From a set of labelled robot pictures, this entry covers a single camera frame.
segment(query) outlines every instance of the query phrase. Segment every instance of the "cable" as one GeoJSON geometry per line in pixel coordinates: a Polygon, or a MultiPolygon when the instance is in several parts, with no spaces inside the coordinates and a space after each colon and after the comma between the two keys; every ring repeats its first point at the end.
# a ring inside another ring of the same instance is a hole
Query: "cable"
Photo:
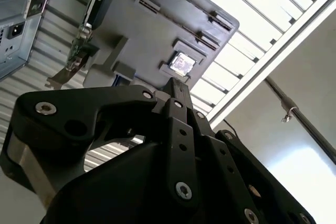
{"type": "Polygon", "coordinates": [[[227,124],[227,126],[229,126],[229,127],[233,130],[233,132],[234,132],[235,135],[236,135],[236,138],[239,138],[239,137],[238,137],[238,134],[237,134],[237,132],[236,132],[236,130],[235,130],[235,128],[233,128],[232,125],[229,124],[229,122],[226,121],[225,119],[223,119],[223,121],[227,124]]]}

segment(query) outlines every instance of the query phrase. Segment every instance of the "white wall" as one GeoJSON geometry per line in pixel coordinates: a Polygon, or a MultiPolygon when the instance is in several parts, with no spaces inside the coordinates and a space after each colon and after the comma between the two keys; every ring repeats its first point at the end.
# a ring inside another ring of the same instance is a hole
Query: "white wall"
{"type": "MultiPolygon", "coordinates": [[[[271,77],[336,147],[336,13],[331,14],[271,77]]],[[[241,141],[306,207],[317,223],[335,223],[336,166],[265,83],[226,119],[241,141]]],[[[222,122],[216,130],[229,129],[222,122]]]]}
{"type": "Polygon", "coordinates": [[[45,210],[38,197],[7,178],[0,169],[0,222],[39,224],[45,210]]]}

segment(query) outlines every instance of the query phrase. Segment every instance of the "metal pipe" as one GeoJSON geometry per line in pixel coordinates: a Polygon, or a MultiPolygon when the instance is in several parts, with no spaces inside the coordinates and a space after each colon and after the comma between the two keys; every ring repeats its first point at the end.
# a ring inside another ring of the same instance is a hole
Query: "metal pipe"
{"type": "Polygon", "coordinates": [[[300,111],[299,107],[279,88],[279,86],[273,81],[272,78],[267,77],[265,79],[265,82],[272,89],[274,94],[279,98],[279,100],[281,101],[281,106],[287,112],[285,118],[282,121],[288,122],[294,116],[302,125],[302,127],[309,133],[309,135],[315,140],[315,142],[321,147],[321,149],[336,165],[335,148],[305,117],[305,115],[300,111]]]}

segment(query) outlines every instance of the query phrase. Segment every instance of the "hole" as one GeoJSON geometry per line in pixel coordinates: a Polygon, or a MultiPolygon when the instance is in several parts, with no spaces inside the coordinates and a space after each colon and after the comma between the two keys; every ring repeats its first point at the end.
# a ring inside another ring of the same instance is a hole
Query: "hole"
{"type": "Polygon", "coordinates": [[[180,144],[180,149],[185,152],[187,150],[187,146],[185,146],[184,144],[180,144]]]}
{"type": "Polygon", "coordinates": [[[42,110],[44,110],[44,111],[50,111],[50,110],[51,110],[51,107],[48,106],[48,105],[43,105],[43,106],[41,106],[41,108],[42,108],[42,110]]]}
{"type": "Polygon", "coordinates": [[[184,136],[187,136],[187,133],[184,130],[180,130],[180,133],[184,136]]]}
{"type": "Polygon", "coordinates": [[[64,128],[72,136],[84,136],[88,131],[86,125],[78,120],[69,120],[64,125],[64,128]]]}
{"type": "Polygon", "coordinates": [[[254,215],[251,212],[248,214],[248,217],[251,219],[251,221],[255,221],[254,215]]]}
{"type": "Polygon", "coordinates": [[[229,170],[229,172],[234,173],[234,170],[231,166],[228,166],[227,169],[229,170]]]}
{"type": "Polygon", "coordinates": [[[288,216],[294,224],[300,224],[299,217],[297,217],[293,212],[288,212],[288,216]]]}

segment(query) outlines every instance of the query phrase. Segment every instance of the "gray mounting plate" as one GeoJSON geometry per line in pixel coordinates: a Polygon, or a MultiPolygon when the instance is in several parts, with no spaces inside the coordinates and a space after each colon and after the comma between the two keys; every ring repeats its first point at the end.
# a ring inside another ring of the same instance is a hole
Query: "gray mounting plate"
{"type": "Polygon", "coordinates": [[[181,41],[204,56],[187,78],[180,78],[192,87],[238,29],[239,22],[210,0],[192,2],[209,13],[218,13],[231,27],[230,32],[216,28],[208,15],[187,0],[150,1],[160,7],[160,12],[193,32],[204,31],[216,37],[218,48],[213,51],[198,44],[195,37],[183,28],[136,4],[136,0],[112,0],[102,25],[93,31],[95,44],[101,49],[94,63],[102,65],[121,37],[126,37],[129,43],[118,61],[136,69],[137,78],[160,88],[171,76],[176,76],[169,73],[168,65],[176,55],[176,43],[181,41]]]}

